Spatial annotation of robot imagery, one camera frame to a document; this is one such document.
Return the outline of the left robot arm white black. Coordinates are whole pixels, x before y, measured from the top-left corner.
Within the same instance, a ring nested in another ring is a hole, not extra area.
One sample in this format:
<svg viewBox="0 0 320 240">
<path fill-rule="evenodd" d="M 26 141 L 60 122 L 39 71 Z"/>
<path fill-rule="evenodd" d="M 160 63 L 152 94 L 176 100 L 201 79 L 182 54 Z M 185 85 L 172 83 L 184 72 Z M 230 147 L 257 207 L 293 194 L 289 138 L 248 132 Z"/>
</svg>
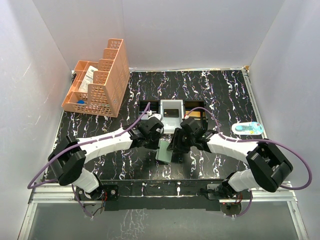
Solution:
<svg viewBox="0 0 320 240">
<path fill-rule="evenodd" d="M 82 189 L 91 199 L 102 197 L 104 187 L 98 176 L 84 165 L 100 156 L 116 151 L 144 147 L 155 150 L 164 131 L 162 115 L 152 114 L 116 131 L 91 138 L 67 135 L 49 155 L 48 160 L 55 178 L 61 186 L 73 185 Z"/>
</svg>

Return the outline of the peach plastic desk organizer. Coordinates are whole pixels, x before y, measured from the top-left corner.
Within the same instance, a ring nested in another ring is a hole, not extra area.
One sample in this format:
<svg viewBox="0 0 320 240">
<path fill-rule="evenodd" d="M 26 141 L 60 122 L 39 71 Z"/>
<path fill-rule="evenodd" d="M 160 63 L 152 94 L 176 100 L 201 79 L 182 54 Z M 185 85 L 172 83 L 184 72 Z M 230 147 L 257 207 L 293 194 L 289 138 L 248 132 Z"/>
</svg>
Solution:
<svg viewBox="0 0 320 240">
<path fill-rule="evenodd" d="M 79 92 L 89 66 L 98 70 L 93 73 L 93 83 L 88 85 L 88 91 Z M 63 110 L 116 118 L 130 79 L 125 40 L 110 38 L 101 59 L 97 62 L 80 60 L 74 71 L 75 78 L 62 103 Z M 77 104 L 79 100 L 86 104 Z"/>
</svg>

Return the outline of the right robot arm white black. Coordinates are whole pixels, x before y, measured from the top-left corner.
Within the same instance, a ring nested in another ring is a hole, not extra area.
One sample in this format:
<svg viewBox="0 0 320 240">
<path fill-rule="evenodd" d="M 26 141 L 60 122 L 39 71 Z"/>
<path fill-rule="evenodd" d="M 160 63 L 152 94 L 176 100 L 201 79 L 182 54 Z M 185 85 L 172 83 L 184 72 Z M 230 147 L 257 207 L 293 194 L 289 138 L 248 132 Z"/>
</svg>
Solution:
<svg viewBox="0 0 320 240">
<path fill-rule="evenodd" d="M 191 147 L 226 155 L 249 166 L 246 170 L 231 173 L 215 188 L 201 188 L 201 194 L 207 199 L 213 196 L 233 199 L 243 190 L 252 188 L 274 193 L 293 171 L 293 165 L 274 143 L 229 141 L 216 130 L 205 129 L 196 120 L 188 118 L 175 129 L 167 150 L 187 154 Z"/>
</svg>

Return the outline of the white plastic bin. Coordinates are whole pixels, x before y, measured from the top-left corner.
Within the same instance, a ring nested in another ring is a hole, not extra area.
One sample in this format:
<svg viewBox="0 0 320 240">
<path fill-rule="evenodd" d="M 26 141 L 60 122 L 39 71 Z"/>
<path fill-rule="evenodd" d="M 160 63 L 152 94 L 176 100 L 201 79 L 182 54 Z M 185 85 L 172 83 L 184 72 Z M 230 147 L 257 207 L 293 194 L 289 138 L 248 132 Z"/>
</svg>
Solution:
<svg viewBox="0 0 320 240">
<path fill-rule="evenodd" d="M 176 128 L 181 127 L 185 115 L 184 101 L 181 99 L 160 100 L 160 114 L 164 125 L 164 134 L 174 134 Z"/>
</svg>

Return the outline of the green card holder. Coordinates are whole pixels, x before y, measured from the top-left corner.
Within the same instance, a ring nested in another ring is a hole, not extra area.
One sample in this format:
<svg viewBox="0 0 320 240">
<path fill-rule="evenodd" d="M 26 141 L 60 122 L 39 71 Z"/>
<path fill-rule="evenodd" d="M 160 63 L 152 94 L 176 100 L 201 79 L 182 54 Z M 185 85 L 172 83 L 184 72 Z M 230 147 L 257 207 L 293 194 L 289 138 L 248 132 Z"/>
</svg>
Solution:
<svg viewBox="0 0 320 240">
<path fill-rule="evenodd" d="M 164 164 L 170 164 L 172 161 L 173 152 L 168 150 L 170 143 L 166 140 L 160 140 L 158 143 L 158 149 L 156 151 L 155 159 Z"/>
</svg>

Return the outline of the black bin with white card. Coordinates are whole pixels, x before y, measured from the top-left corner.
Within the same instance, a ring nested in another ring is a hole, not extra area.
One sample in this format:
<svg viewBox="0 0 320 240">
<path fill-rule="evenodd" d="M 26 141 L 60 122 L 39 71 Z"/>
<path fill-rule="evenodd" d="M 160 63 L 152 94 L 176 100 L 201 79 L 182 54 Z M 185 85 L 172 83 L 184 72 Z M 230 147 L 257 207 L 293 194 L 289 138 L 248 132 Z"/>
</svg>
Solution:
<svg viewBox="0 0 320 240">
<path fill-rule="evenodd" d="M 148 111 L 151 111 L 152 114 L 160 113 L 160 101 L 159 100 L 140 100 L 138 103 L 138 115 L 140 116 L 144 110 L 146 109 L 146 113 L 143 115 L 141 120 L 148 119 Z"/>
</svg>

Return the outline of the black bin with gold card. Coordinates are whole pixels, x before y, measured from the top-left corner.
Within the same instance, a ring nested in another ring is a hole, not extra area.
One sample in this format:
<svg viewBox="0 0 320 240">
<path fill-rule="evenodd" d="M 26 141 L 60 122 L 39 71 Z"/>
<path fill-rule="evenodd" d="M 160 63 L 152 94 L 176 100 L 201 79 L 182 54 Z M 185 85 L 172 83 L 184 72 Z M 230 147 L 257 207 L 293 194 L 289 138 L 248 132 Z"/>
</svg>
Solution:
<svg viewBox="0 0 320 240">
<path fill-rule="evenodd" d="M 205 107 L 206 103 L 203 100 L 184 101 L 185 114 L 188 114 L 190 118 L 196 120 L 204 129 L 207 129 L 208 117 L 206 111 L 203 110 Z"/>
</svg>

